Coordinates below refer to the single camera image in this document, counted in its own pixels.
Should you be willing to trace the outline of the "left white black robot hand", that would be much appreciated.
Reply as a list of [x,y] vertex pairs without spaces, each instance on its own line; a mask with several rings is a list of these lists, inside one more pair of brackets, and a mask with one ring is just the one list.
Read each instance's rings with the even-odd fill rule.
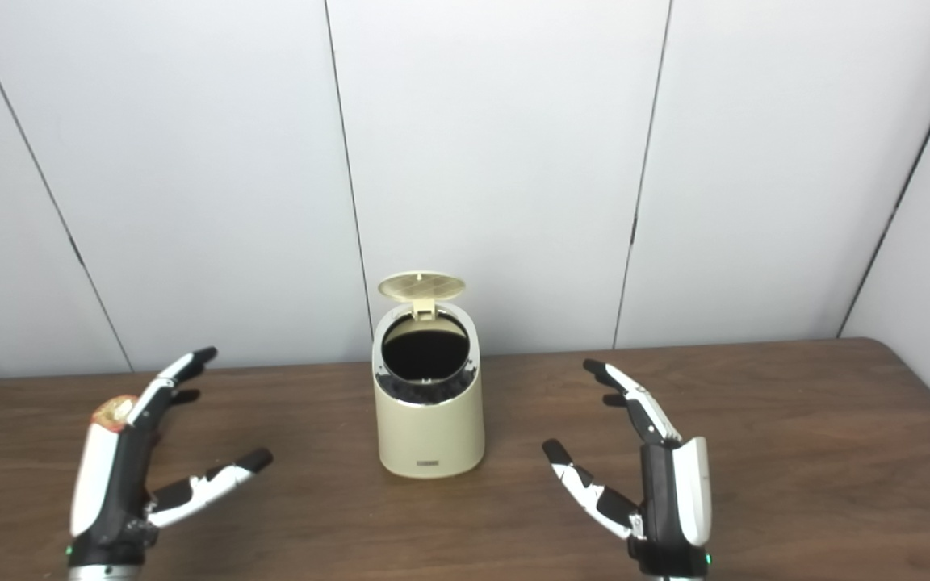
[[217,357],[214,346],[185,353],[139,395],[118,395],[90,416],[70,509],[66,566],[71,580],[136,580],[167,526],[203,511],[274,460],[258,448],[155,491],[147,477],[165,414],[196,401],[184,385]]

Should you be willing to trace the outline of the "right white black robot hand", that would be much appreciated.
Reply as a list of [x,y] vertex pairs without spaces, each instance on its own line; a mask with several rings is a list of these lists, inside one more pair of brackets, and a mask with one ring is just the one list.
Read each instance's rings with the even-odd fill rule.
[[558,439],[542,451],[558,482],[594,521],[625,541],[628,555],[647,580],[705,580],[712,558],[711,474],[707,441],[676,430],[641,383],[594,359],[583,367],[612,389],[602,402],[624,408],[641,438],[641,503],[602,485],[572,459]]

